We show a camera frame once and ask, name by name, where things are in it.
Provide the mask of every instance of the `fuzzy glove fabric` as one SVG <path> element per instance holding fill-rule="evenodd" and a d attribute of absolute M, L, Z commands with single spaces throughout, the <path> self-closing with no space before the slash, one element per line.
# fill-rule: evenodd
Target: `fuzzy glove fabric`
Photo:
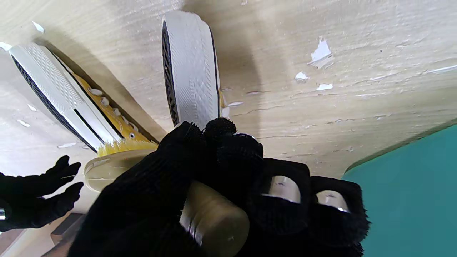
<path fill-rule="evenodd" d="M 41 175 L 11 177 L 0 173 L 0 208 L 5 210 L 6 217 L 0 220 L 0 231 L 40 228 L 73 208 L 83 182 L 71 185 L 62 194 L 42 198 L 71 182 L 78 173 L 81 164 L 69 165 L 68 161 L 68 156 L 62 156 L 54 167 Z"/>

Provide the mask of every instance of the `sneaker sole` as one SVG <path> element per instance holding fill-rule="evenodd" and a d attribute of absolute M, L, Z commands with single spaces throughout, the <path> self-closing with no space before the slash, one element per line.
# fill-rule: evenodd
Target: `sneaker sole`
<path fill-rule="evenodd" d="M 19 45 L 10 54 L 30 87 L 57 120 L 81 141 L 96 151 L 105 143 L 120 140 L 130 127 L 90 96 L 87 82 L 74 74 L 47 48 L 35 43 Z"/>
<path fill-rule="evenodd" d="M 197 14 L 171 11 L 162 22 L 165 87 L 173 124 L 200 129 L 221 116 L 219 71 L 213 35 Z"/>

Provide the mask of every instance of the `yellow sneaker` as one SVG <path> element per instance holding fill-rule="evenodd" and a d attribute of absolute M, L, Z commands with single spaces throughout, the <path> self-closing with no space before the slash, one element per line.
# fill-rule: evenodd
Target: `yellow sneaker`
<path fill-rule="evenodd" d="M 91 88 L 46 47 L 18 45 L 10 54 L 46 108 L 92 150 L 122 138 L 149 142 L 101 90 Z"/>

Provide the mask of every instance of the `shoelace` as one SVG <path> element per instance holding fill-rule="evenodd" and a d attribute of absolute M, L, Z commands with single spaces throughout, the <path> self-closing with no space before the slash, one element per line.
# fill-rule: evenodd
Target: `shoelace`
<path fill-rule="evenodd" d="M 92 95 L 101 97 L 101 104 L 102 105 L 104 105 L 106 107 L 108 107 L 110 105 L 110 101 L 108 100 L 108 98 L 103 96 L 103 92 L 101 90 L 96 89 L 96 88 L 90 88 L 89 91 L 90 91 L 90 93 Z M 112 108 L 112 109 L 113 109 L 114 115 L 116 115 L 118 117 L 120 116 L 124 120 L 124 122 L 126 124 L 130 125 L 133 128 L 133 130 L 138 132 L 138 127 L 135 124 L 133 124 L 132 122 L 128 121 L 127 118 L 124 115 L 121 114 L 121 112 L 119 111 L 118 108 Z M 132 139 L 135 138 L 135 134 L 130 134 L 130 137 Z"/>

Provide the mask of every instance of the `black stripe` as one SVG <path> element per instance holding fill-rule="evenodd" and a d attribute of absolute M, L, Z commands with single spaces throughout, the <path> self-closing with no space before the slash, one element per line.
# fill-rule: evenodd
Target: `black stripe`
<path fill-rule="evenodd" d="M 94 129 L 87 123 L 87 121 L 81 116 L 80 112 L 78 112 L 78 110 L 76 110 L 76 109 L 73 109 L 73 111 L 84 122 L 84 124 L 86 124 L 86 126 L 92 131 L 92 133 L 98 138 L 98 140 L 100 140 L 100 142 L 102 144 L 105 144 L 105 141 L 103 141 L 103 139 L 101 139 L 101 137 L 97 134 L 97 132 L 95 132 Z"/>
<path fill-rule="evenodd" d="M 220 95 L 219 95 L 219 88 L 218 88 L 218 63 L 217 63 L 217 60 L 216 60 L 216 48 L 214 47 L 214 38 L 213 38 L 213 32 L 211 31 L 211 28 L 208 26 L 209 28 L 209 33 L 211 34 L 211 40 L 213 42 L 213 54 L 214 54 L 214 71 L 216 72 L 216 91 L 218 93 L 218 117 L 221 116 L 221 113 L 220 113 L 220 104 L 221 104 L 221 99 L 220 99 Z"/>
<path fill-rule="evenodd" d="M 16 58 L 13 58 L 14 63 L 16 64 L 18 70 L 24 77 L 24 79 L 27 81 L 29 86 L 32 88 L 32 90 L 35 92 L 35 94 L 40 98 L 41 102 L 46 106 L 46 108 L 50 111 L 52 115 L 66 128 L 68 129 L 71 133 L 73 133 L 77 138 L 79 138 L 84 144 L 86 144 L 92 151 L 97 152 L 92 145 L 90 145 L 71 125 L 68 123 L 68 121 L 63 117 L 57 109 L 54 107 L 54 105 L 51 104 L 51 102 L 46 98 L 46 96 L 41 92 L 41 90 L 38 88 L 38 86 L 35 84 L 35 82 L 32 80 L 30 75 L 25 71 L 25 69 L 19 64 L 19 62 L 16 60 Z"/>
<path fill-rule="evenodd" d="M 68 72 L 68 74 L 70 74 L 70 76 L 73 78 L 73 80 L 76 81 L 76 83 L 80 86 L 81 90 L 86 94 L 87 98 L 89 98 L 92 103 L 94 104 L 94 106 L 98 109 L 98 111 L 102 114 L 102 116 L 105 118 L 105 120 L 108 122 L 108 124 L 110 124 L 111 128 L 117 133 L 117 135 L 120 137 L 120 138 L 124 138 L 121 134 L 121 132 L 119 132 L 119 130 L 113 125 L 113 123 L 111 123 L 111 120 L 108 119 L 108 117 L 103 113 L 102 110 L 100 110 L 100 108 L 98 107 L 98 105 L 95 103 L 94 99 L 92 99 L 92 97 L 89 96 L 89 94 L 86 92 L 86 90 L 83 88 L 83 86 L 81 86 L 81 84 L 79 83 L 79 81 L 73 76 L 73 74 L 71 72 L 68 71 L 67 67 L 65 67 L 65 65 L 57 58 L 57 55 L 55 55 L 54 53 L 52 53 L 54 55 L 54 57 L 56 58 L 56 60 L 62 65 L 62 67 Z"/>

